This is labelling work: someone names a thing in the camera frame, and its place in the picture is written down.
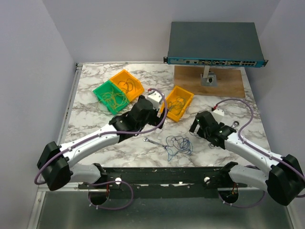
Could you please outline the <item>silver ratchet wrench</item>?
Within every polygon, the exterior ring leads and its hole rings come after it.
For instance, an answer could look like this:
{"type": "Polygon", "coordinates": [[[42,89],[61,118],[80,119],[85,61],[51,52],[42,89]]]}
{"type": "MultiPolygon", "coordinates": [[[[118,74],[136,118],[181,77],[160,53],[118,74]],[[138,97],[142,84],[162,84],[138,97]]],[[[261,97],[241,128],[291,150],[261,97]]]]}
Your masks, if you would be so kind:
{"type": "MultiPolygon", "coordinates": [[[[231,124],[231,128],[232,129],[234,129],[234,130],[236,130],[236,128],[239,126],[239,122],[238,121],[234,121],[232,124],[231,124]]],[[[210,142],[209,143],[209,147],[210,148],[216,148],[216,147],[219,147],[219,145],[215,145],[215,144],[213,144],[213,142],[210,142]]]]}

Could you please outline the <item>metal switch stand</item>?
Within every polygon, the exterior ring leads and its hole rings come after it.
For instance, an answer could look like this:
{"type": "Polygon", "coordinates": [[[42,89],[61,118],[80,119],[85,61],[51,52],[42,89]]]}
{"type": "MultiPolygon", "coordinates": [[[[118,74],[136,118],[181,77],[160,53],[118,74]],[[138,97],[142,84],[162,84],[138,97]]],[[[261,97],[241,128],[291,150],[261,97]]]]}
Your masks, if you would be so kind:
{"type": "Polygon", "coordinates": [[[201,86],[216,87],[216,74],[210,71],[210,66],[205,66],[203,73],[200,74],[201,86]]]}

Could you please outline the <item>green plastic bin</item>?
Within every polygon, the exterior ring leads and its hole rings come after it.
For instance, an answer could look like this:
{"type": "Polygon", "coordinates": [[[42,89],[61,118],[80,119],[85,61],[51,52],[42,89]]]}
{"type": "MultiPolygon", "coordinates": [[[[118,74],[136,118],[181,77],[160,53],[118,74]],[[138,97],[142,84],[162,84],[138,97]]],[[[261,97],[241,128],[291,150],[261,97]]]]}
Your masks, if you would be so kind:
{"type": "Polygon", "coordinates": [[[126,95],[110,80],[94,89],[93,93],[99,103],[105,105],[113,115],[119,113],[130,103],[126,95]]]}

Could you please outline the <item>blue network switch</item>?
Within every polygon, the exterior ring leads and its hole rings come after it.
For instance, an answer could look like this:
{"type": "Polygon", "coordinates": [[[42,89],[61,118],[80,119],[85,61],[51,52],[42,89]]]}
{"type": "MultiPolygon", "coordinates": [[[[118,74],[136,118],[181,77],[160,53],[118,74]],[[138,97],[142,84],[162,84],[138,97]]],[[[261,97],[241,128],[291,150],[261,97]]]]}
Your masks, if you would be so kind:
{"type": "Polygon", "coordinates": [[[173,65],[265,67],[253,22],[171,23],[163,62],[173,65]]]}

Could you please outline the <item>aluminium table frame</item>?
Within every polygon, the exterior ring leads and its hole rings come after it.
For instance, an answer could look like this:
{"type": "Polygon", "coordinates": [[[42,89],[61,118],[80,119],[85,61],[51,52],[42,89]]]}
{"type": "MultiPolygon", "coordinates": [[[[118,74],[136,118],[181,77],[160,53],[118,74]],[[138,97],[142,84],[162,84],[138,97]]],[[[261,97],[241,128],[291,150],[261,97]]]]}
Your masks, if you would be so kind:
{"type": "MultiPolygon", "coordinates": [[[[85,136],[108,122],[111,115],[98,104],[92,91],[121,70],[138,78],[145,89],[157,86],[165,94],[173,88],[174,67],[157,62],[90,63],[79,64],[68,99],[59,142],[85,136]]],[[[160,148],[133,141],[140,150],[132,152],[129,142],[101,150],[85,159],[105,166],[167,167],[167,166],[222,166],[229,161],[240,164],[239,156],[212,150],[208,143],[192,137],[193,153],[179,154],[167,161],[160,148]]],[[[286,207],[269,197],[254,207],[230,208],[219,199],[137,199],[119,211],[97,210],[89,205],[87,192],[76,184],[69,184],[58,192],[39,187],[28,227],[30,229],[291,229],[286,207]]]]}

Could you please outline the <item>silver open-end wrench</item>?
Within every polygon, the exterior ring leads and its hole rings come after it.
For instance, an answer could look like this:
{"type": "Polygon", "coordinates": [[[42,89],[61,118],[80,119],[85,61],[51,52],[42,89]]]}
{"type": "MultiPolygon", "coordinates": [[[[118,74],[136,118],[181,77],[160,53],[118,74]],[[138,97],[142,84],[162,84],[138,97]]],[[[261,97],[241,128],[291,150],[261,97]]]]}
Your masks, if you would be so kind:
{"type": "Polygon", "coordinates": [[[167,150],[167,149],[169,148],[168,145],[164,145],[164,144],[158,143],[158,142],[153,141],[153,140],[151,140],[151,139],[149,139],[149,138],[147,138],[147,137],[145,137],[145,138],[143,139],[143,141],[144,141],[144,142],[152,143],[152,144],[157,145],[157,146],[160,146],[160,147],[164,148],[165,150],[167,150]]]}

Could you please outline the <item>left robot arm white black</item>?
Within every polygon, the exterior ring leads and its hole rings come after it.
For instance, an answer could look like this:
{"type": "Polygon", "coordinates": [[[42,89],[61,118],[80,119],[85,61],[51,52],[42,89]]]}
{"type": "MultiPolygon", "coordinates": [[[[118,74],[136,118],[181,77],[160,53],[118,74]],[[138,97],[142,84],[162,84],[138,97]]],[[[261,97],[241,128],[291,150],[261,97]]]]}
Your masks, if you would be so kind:
{"type": "Polygon", "coordinates": [[[50,191],[72,182],[102,188],[106,181],[102,166],[98,163],[81,165],[79,162],[98,150],[144,133],[146,125],[153,126],[153,130],[162,128],[166,112],[162,111],[161,115],[158,112],[164,101],[164,95],[157,91],[141,95],[130,111],[113,117],[97,131],[61,146],[48,143],[37,162],[39,172],[34,183],[46,184],[50,191]]]}

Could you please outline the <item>yellow bin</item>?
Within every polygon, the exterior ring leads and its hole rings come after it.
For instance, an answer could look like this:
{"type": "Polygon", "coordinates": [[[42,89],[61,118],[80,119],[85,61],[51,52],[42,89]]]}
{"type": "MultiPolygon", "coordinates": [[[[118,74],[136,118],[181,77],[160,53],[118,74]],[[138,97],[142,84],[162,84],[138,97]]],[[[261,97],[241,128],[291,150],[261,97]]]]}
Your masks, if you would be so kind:
{"type": "Polygon", "coordinates": [[[179,122],[186,109],[190,106],[193,97],[193,93],[176,85],[166,98],[167,117],[179,122]]]}
{"type": "Polygon", "coordinates": [[[126,95],[130,102],[144,92],[142,83],[126,70],[117,73],[110,78],[110,81],[126,95]]]}

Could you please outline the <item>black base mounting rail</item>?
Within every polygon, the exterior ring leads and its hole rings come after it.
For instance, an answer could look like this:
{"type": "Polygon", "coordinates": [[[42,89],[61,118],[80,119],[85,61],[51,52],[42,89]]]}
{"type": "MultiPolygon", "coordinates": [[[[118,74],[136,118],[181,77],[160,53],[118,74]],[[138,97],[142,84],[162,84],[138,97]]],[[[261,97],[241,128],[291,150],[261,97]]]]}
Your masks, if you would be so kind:
{"type": "Polygon", "coordinates": [[[84,182],[79,189],[105,191],[109,198],[217,198],[219,190],[235,186],[224,167],[104,167],[96,186],[84,182]]]}

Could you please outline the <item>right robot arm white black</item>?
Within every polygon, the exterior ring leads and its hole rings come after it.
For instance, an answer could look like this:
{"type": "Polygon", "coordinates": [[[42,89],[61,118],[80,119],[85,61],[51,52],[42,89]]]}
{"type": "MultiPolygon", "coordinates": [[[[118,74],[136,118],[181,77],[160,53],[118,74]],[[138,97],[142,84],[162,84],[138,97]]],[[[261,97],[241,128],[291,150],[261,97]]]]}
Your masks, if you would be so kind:
{"type": "Polygon", "coordinates": [[[289,205],[305,188],[304,174],[296,157],[281,156],[253,144],[236,129],[217,122],[212,112],[199,112],[190,132],[196,132],[213,146],[233,152],[256,167],[229,163],[225,172],[219,175],[219,181],[225,187],[234,183],[253,186],[267,192],[283,206],[289,205]]]}

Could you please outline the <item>wooden base board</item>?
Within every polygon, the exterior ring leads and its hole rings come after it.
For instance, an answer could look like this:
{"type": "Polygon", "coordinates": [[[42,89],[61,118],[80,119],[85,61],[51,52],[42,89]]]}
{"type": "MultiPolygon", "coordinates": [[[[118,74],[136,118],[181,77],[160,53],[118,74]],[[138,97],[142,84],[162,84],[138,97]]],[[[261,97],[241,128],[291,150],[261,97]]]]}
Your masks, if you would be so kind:
{"type": "Polygon", "coordinates": [[[216,74],[216,87],[201,86],[200,74],[203,73],[203,70],[204,67],[176,65],[174,67],[174,85],[194,95],[245,98],[244,83],[240,70],[210,68],[210,71],[216,74]]]}

